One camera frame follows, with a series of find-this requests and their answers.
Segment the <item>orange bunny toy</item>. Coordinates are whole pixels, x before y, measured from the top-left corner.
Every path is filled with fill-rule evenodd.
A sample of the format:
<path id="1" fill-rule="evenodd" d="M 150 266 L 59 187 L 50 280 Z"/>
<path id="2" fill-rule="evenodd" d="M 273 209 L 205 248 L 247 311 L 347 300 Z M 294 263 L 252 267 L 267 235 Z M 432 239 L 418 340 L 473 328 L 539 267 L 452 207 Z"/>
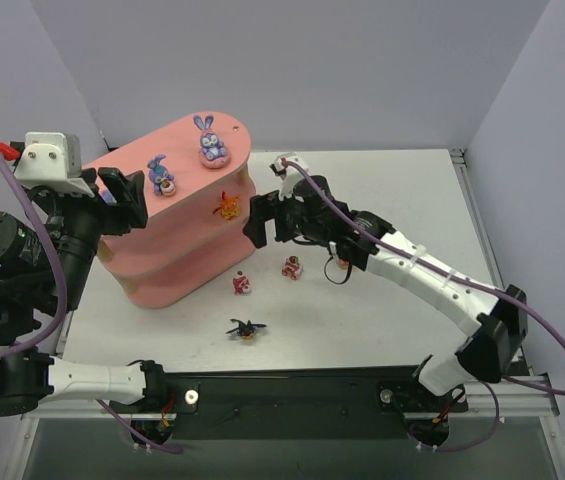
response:
<path id="1" fill-rule="evenodd" d="M 213 210 L 212 214 L 218 214 L 224 220 L 237 219 L 241 215 L 240 195 L 228 195 L 222 192 L 219 205 Z"/>

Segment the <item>small purple bunny with cake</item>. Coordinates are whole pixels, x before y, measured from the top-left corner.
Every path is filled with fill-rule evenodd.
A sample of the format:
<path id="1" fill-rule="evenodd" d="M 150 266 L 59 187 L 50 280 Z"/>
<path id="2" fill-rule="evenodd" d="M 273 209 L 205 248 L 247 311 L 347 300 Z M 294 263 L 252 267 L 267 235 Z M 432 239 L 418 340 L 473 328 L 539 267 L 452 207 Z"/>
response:
<path id="1" fill-rule="evenodd" d="M 165 155 L 156 155 L 147 163 L 149 181 L 156 196 L 170 197 L 176 193 L 175 177 L 162 164 Z"/>

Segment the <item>strawberry cake slice toy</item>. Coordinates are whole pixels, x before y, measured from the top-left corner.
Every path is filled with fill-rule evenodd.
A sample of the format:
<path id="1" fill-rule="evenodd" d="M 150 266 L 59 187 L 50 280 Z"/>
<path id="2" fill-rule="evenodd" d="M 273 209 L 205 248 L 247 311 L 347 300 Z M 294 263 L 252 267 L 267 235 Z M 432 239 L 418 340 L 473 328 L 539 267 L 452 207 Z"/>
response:
<path id="1" fill-rule="evenodd" d="M 301 264 L 299 257 L 296 255 L 289 256 L 285 260 L 281 273 L 283 276 L 297 281 L 303 273 L 303 265 Z"/>

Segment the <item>black winged toy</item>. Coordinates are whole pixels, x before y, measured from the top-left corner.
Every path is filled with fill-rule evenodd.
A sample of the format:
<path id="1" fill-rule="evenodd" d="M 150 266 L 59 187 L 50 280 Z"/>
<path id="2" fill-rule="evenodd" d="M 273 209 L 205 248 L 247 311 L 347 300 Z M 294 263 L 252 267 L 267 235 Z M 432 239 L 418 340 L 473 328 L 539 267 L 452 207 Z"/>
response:
<path id="1" fill-rule="evenodd" d="M 226 331 L 225 334 L 243 340 L 254 338 L 260 330 L 267 327 L 266 324 L 253 323 L 251 320 L 242 321 L 232 318 L 231 322 L 234 324 L 234 327 Z"/>

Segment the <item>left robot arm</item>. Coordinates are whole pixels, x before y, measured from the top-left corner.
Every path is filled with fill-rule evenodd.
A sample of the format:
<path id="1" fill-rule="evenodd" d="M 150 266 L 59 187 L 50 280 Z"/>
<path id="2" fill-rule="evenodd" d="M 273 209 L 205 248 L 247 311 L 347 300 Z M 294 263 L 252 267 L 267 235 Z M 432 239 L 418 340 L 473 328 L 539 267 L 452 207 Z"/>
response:
<path id="1" fill-rule="evenodd" d="M 131 413 L 175 403 L 176 390 L 152 360 L 85 365 L 39 349 L 78 308 L 101 239 L 148 222 L 142 172 L 89 168 L 80 178 L 85 193 L 23 188 L 30 222 L 0 211 L 0 416 L 67 399 L 109 401 Z"/>

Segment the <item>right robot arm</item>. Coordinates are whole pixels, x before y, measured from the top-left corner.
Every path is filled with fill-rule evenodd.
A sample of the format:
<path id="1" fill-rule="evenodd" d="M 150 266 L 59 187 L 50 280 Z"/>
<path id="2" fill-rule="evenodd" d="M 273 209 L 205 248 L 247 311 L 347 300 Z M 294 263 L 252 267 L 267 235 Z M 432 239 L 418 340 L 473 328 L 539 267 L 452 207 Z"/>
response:
<path id="1" fill-rule="evenodd" d="M 396 283 L 451 320 L 464 336 L 461 344 L 449 354 L 426 357 L 416 371 L 433 395 L 472 379 L 498 383 L 505 376 L 526 336 L 527 317 L 493 286 L 472 282 L 376 214 L 335 200 L 321 175 L 299 181 L 288 194 L 275 190 L 250 198 L 243 233 L 256 248 L 267 244 L 268 221 L 276 241 L 302 237 Z"/>

